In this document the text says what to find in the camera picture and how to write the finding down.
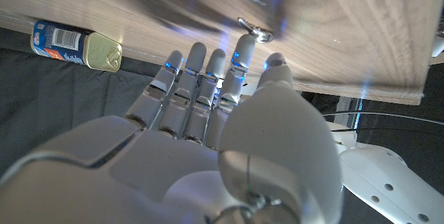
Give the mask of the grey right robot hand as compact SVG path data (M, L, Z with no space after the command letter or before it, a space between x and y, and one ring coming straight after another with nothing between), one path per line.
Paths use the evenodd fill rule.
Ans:
M341 169L320 112L280 53L243 103L152 128L180 73L174 51L124 117L101 117L16 161L1 178L2 223L338 223Z

